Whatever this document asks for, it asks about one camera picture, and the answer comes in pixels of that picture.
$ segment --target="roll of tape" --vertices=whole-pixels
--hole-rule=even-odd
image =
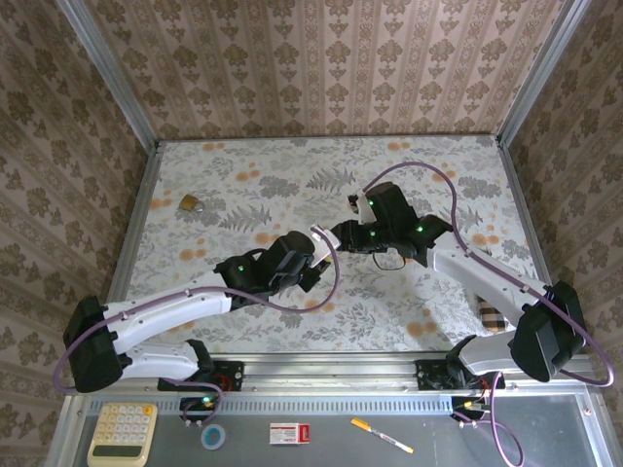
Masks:
[[[207,425],[202,431],[202,445],[208,450],[217,450],[225,443],[225,430],[221,425]]]

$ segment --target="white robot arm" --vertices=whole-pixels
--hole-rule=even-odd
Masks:
[[[96,297],[80,301],[63,334],[65,345],[75,346],[69,363],[76,390],[93,392],[129,377],[186,380],[211,374],[214,363],[201,341],[144,341],[196,319],[253,305],[249,296],[266,301],[292,285],[309,292],[329,266],[328,242],[333,248],[340,244],[330,231],[312,226],[309,235],[290,232],[268,250],[229,258],[213,272],[148,297],[104,306]],[[106,326],[83,339],[97,323]]]
[[[498,371],[522,371],[546,382],[584,345],[584,339],[568,323],[528,293],[533,290],[539,292],[537,296],[546,296],[585,329],[577,294],[570,285],[558,282],[548,286],[524,277],[486,253],[461,244],[447,222],[433,215],[418,217],[391,182],[348,200],[359,219],[332,230],[342,242],[341,250],[374,254],[395,248],[403,258],[457,280],[516,328],[459,342],[446,357],[455,388]]]

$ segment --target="calculator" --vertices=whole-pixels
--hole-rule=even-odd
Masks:
[[[104,404],[89,447],[89,467],[143,467],[152,444],[157,415],[158,407],[154,404]]]

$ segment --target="gray leaf pattern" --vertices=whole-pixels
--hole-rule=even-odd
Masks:
[[[351,219],[347,196],[403,161],[446,171],[459,188],[458,224],[465,239],[479,247],[484,242],[511,268],[534,274],[490,136],[169,142],[129,295],[185,283],[230,256],[268,248],[288,231],[306,233],[314,223],[330,229]],[[418,215],[449,219],[449,191],[432,173],[400,169],[386,180],[402,188]],[[187,194],[200,199],[204,211],[177,209]],[[187,323],[153,341],[200,339],[212,352],[400,351],[448,349],[469,334],[487,334],[473,296],[452,279],[413,262],[383,271],[369,256],[340,253],[339,260],[340,288],[321,310],[300,314],[248,306]],[[386,262],[402,264],[395,252]],[[290,288],[271,300],[298,309],[315,305],[329,293],[332,274],[329,269],[308,294]]]

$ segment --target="damask wallpaper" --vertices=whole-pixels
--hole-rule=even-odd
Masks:
[[[105,297],[144,154],[54,1],[0,2],[0,465],[45,460],[76,302]]]
[[[499,128],[562,0],[87,0],[160,139]]]
[[[548,267],[616,365],[605,398],[623,440],[622,2],[591,2],[510,150]]]

